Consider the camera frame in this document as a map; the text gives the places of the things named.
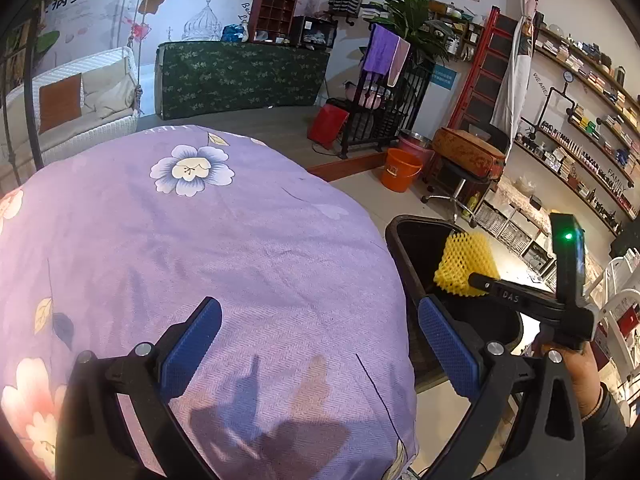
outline orange bucket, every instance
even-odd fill
[[[391,191],[404,193],[421,169],[422,161],[412,153],[389,148],[380,182]]]

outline rolling stool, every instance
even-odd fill
[[[459,165],[451,162],[448,158],[443,157],[442,158],[442,163],[443,163],[443,167],[446,166],[451,171],[453,171],[457,176],[460,177],[460,182],[458,183],[458,186],[456,187],[456,190],[453,192],[453,195],[451,195],[451,196],[447,196],[447,195],[429,195],[429,196],[426,196],[426,195],[423,195],[423,197],[420,199],[420,201],[423,204],[426,204],[432,198],[439,198],[439,199],[442,199],[442,200],[448,200],[449,202],[451,202],[451,205],[453,207],[453,221],[454,221],[454,223],[458,219],[458,206],[460,206],[461,209],[467,211],[470,214],[469,226],[473,229],[474,227],[476,227],[478,225],[478,223],[476,222],[476,215],[474,215],[474,212],[471,211],[471,209],[469,209],[466,205],[464,205],[462,202],[460,202],[460,200],[458,200],[458,196],[460,195],[460,192],[462,192],[462,188],[465,185],[465,182],[467,180],[470,181],[470,182],[473,182],[475,184],[488,184],[489,180],[476,177],[474,174],[469,173],[464,168],[462,168]],[[428,189],[431,191],[431,190],[433,190],[433,187],[429,186]]]

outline wall shelf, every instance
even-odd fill
[[[591,137],[590,134],[588,134],[586,130],[583,130],[580,126],[578,126],[578,124],[575,124],[575,122],[573,122],[571,120],[571,118],[568,118],[567,122],[571,126],[573,126],[576,130],[578,130],[581,134],[583,134],[585,137],[587,137],[587,139],[589,139],[589,141],[594,146],[596,146],[596,148],[598,148],[600,150],[600,152],[602,152],[602,154],[604,156],[606,156],[616,168],[618,168],[618,170],[620,170],[620,173],[622,173],[622,175],[625,177],[626,182],[629,184],[630,187],[634,186],[634,181],[627,174],[627,172],[624,170],[624,168],[622,166],[620,166],[620,163],[616,160],[616,158],[613,155],[609,155],[609,153],[607,153],[607,151],[604,149],[604,147],[596,139]]]
[[[625,147],[626,147],[626,148],[628,148],[628,149],[631,149],[631,145],[630,145],[628,142],[626,142],[626,140],[625,140],[625,139],[623,139],[623,138],[622,138],[622,136],[620,136],[620,134],[619,134],[616,130],[614,130],[611,126],[609,126],[609,125],[607,124],[607,121],[602,120],[602,126],[605,126],[606,128],[608,128],[608,129],[609,129],[609,131],[610,131],[612,134],[614,134],[614,135],[616,136],[616,138],[617,138],[620,142],[622,142],[623,146],[625,146]]]
[[[638,136],[640,138],[640,130],[638,130],[638,128],[636,128],[633,123],[631,121],[629,121],[628,118],[626,118],[623,114],[622,114],[622,110],[620,108],[618,108],[615,104],[613,104],[613,102],[606,97],[606,95],[604,95],[600,90],[598,90],[587,78],[585,78],[585,76],[583,76],[580,72],[578,72],[577,70],[574,70],[571,66],[567,65],[567,63],[565,63],[564,61],[560,61],[556,56],[554,56],[554,54],[552,54],[551,52],[549,52],[548,50],[544,49],[544,48],[540,48],[540,47],[536,47],[536,52],[539,54],[542,54],[543,56],[545,56],[547,59],[550,59],[551,61],[553,61],[554,63],[558,64],[559,66],[561,66],[562,68],[564,68],[565,70],[568,70],[569,72],[571,72],[573,75],[575,75],[585,86],[587,86],[591,91],[593,91],[594,94],[596,94],[607,106],[609,106],[609,108],[611,108],[613,111],[615,111],[615,113],[619,116],[621,116],[623,118],[623,120],[625,121],[626,125],[629,126],[629,128],[633,131],[633,133],[636,134],[636,136]]]
[[[544,166],[545,168],[547,168],[553,175],[555,175],[558,180],[560,180],[565,186],[567,186],[571,191],[574,192],[574,194],[580,199],[582,200],[582,202],[589,208],[591,209],[591,211],[593,211],[593,213],[600,219],[600,221],[607,227],[607,229],[609,230],[609,232],[611,232],[611,234],[613,234],[614,236],[618,236],[619,233],[616,233],[609,224],[606,223],[605,219],[600,216],[600,213],[598,213],[598,211],[596,210],[596,208],[594,208],[594,206],[592,206],[589,202],[587,202],[583,196],[580,195],[579,192],[577,192],[573,187],[569,186],[569,183],[564,181],[560,175],[558,175],[552,168],[548,167],[548,165],[545,164],[545,161],[542,160],[541,158],[539,158],[538,156],[536,156],[535,154],[531,153],[525,146],[524,144],[522,144],[521,142],[518,142],[517,140],[514,140],[513,143],[516,146],[519,146],[524,152],[527,152],[532,158],[534,158],[536,161],[538,161],[540,164],[542,164],[542,166]]]
[[[631,213],[629,211],[626,210],[626,208],[623,206],[622,202],[620,202],[620,199],[613,193],[612,190],[609,189],[609,186],[607,186],[607,183],[604,182],[600,176],[595,173],[591,168],[589,168],[583,161],[581,161],[579,158],[577,158],[570,150],[569,147],[567,145],[565,145],[564,142],[562,142],[561,139],[556,139],[555,137],[552,137],[548,132],[546,132],[545,130],[543,130],[542,128],[536,128],[537,132],[540,132],[541,134],[543,134],[544,136],[547,136],[549,139],[551,139],[553,142],[555,142],[556,144],[558,144],[559,146],[562,146],[565,150],[567,150],[567,153],[569,153],[569,155],[571,156],[571,158],[575,161],[576,164],[578,164],[581,168],[584,169],[584,171],[586,171],[587,173],[589,173],[589,176],[591,178],[593,178],[598,184],[599,186],[614,200],[614,202],[616,204],[618,204],[618,207],[620,209],[622,209],[622,211],[626,214],[626,216],[630,219],[630,220],[634,220],[635,218],[631,215]],[[560,178],[560,176],[554,171],[552,170],[550,167],[548,167],[546,164],[545,166],[552,171],[558,178]]]
[[[600,74],[604,79],[606,79],[607,82],[611,86],[613,86],[613,88],[623,93],[626,101],[629,101],[637,110],[640,110],[640,104],[638,104],[636,98],[629,94],[629,92],[627,92],[625,88],[619,82],[617,82],[616,78],[614,78],[610,73],[605,72],[602,67],[596,61],[587,56],[585,52],[580,50],[575,45],[567,43],[567,40],[565,38],[563,38],[562,36],[558,36],[554,32],[551,32],[550,30],[548,30],[548,28],[540,28],[540,32],[542,34],[545,34],[546,36],[549,36],[550,38],[554,38],[556,41],[566,44],[569,47],[569,52],[579,56],[581,60],[585,61],[586,63],[591,65],[592,68],[596,69],[596,72]]]

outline black trash bin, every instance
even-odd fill
[[[386,227],[386,244],[396,262],[406,296],[409,358],[415,371],[415,389],[422,392],[446,380],[436,355],[418,325],[418,304],[427,294],[435,294],[453,319],[469,323],[485,341],[499,341],[508,351],[522,339],[519,312],[489,298],[462,298],[433,283],[447,237],[463,232],[444,220],[400,215]]]

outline orange suitcase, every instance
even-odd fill
[[[478,178],[498,180],[502,176],[504,153],[468,132],[440,128],[432,148]]]

